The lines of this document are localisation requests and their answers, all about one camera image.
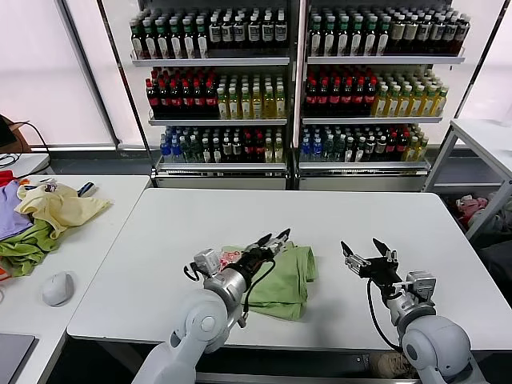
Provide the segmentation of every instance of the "yellow cloth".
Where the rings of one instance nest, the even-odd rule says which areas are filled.
[[[52,239],[58,238],[70,226],[81,226],[110,205],[99,198],[79,198],[76,190],[63,184],[57,184],[56,188],[41,185],[33,190],[20,186],[18,197],[22,202],[14,210],[32,214],[51,224],[54,228],[50,233]]]

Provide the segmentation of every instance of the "red cloth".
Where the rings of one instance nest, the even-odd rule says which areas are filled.
[[[14,179],[12,170],[0,170],[0,186],[6,186]]]

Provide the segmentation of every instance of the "purple cloth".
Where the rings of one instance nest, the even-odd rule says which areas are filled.
[[[16,192],[18,192],[16,180],[0,187],[0,241],[32,227],[32,222],[26,214],[14,211],[14,208],[21,202]]]

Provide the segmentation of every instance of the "metal table leg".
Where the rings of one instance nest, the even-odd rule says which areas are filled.
[[[445,138],[444,143],[441,145],[441,151],[439,152],[439,156],[435,161],[434,166],[430,170],[430,174],[428,178],[426,178],[425,185],[422,188],[422,192],[431,192],[434,188],[434,184],[438,179],[439,173],[441,172],[442,167],[444,166],[446,160],[451,154],[455,143],[457,142],[457,135],[454,132],[454,128],[450,126],[448,130],[448,135]]]
[[[466,238],[469,241],[475,239],[482,232],[483,226],[487,223],[487,220],[494,216],[503,207],[511,195],[512,180],[505,180],[494,198],[489,202],[489,205],[466,232]]]

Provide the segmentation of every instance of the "clothing pile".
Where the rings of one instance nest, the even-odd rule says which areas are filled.
[[[20,186],[16,179],[4,183],[0,186],[0,280],[30,274],[58,247],[63,231],[84,224],[109,205],[98,198],[80,198],[76,190],[52,180],[33,186]]]

